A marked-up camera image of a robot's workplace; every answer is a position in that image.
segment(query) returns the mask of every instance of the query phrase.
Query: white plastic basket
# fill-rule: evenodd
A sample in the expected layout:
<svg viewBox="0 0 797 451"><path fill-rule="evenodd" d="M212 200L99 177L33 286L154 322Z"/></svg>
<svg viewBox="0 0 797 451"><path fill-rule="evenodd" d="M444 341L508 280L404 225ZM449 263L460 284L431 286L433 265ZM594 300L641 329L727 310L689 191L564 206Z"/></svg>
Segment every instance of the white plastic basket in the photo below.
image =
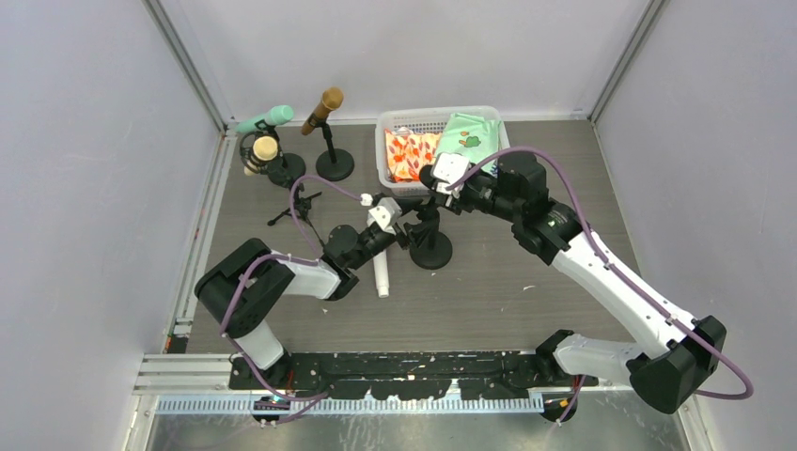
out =
<svg viewBox="0 0 797 451"><path fill-rule="evenodd" d="M376 122L375 148L376 169L379 173L379 182L393 195L425 195L427 188L419 181L394 182L390 179L390 170L387 168L387 149L384 146L384 129L395 130L407 127L414 132L439 133L445 128L452 113L465 113L466 115L480 116L485 119L501 120L498 110L491 106L451 106L446 108L423 108L417 110L399 110L382 113ZM498 129L498 138L501 148L509 147L507 129L504 123Z"/></svg>

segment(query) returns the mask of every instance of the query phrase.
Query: reflective surface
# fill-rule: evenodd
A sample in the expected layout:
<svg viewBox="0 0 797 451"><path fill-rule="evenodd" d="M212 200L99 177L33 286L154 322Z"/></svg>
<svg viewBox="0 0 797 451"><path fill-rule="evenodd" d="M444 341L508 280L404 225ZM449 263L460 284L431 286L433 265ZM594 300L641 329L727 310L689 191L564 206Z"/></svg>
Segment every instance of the reflective surface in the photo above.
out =
<svg viewBox="0 0 797 451"><path fill-rule="evenodd" d="M584 392L573 419L546 440L550 428L537 414L518 413L307 416L264 429L250 417L156 414L148 450L689 449L676 415L628 391Z"/></svg>

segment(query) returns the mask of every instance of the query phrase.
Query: orange and white fabric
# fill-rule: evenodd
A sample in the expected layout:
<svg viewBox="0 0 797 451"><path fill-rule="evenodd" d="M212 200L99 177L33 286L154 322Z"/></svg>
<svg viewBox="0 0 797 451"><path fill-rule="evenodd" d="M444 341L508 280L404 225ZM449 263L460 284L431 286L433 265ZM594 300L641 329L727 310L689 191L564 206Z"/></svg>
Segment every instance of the orange and white fabric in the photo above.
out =
<svg viewBox="0 0 797 451"><path fill-rule="evenodd" d="M434 163L434 151L441 133L405 133L384 129L387 168L393 181L420 181L420 170Z"/></svg>

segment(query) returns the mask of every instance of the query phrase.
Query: white tube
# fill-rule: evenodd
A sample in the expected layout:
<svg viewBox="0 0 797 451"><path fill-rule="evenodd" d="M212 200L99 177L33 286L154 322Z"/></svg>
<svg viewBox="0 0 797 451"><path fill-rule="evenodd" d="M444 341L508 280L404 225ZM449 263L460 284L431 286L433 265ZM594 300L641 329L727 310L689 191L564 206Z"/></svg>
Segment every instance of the white tube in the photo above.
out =
<svg viewBox="0 0 797 451"><path fill-rule="evenodd" d="M366 224L368 226L373 223L373 220L368 218ZM390 294L390 278L387 275L387 251L381 251L373 258L374 262L374 279L376 280L376 292L380 298L386 298Z"/></svg>

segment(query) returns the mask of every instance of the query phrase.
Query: white panel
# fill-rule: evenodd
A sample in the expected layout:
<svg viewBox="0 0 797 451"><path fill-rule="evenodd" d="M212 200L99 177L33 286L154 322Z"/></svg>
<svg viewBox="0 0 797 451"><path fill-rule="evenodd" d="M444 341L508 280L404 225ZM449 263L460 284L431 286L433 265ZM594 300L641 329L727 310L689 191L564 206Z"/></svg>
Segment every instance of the white panel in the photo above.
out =
<svg viewBox="0 0 797 451"><path fill-rule="evenodd" d="M795 18L791 0L670 2L599 124L646 279L724 322L756 385L705 403L716 449L797 442ZM706 385L741 390L722 367Z"/></svg>
<svg viewBox="0 0 797 451"><path fill-rule="evenodd" d="M505 117L585 115L647 0L168 0L217 103L238 120L329 86L337 118L491 105Z"/></svg>
<svg viewBox="0 0 797 451"><path fill-rule="evenodd" d="M121 447L218 133L140 1L0 6L3 449Z"/></svg>

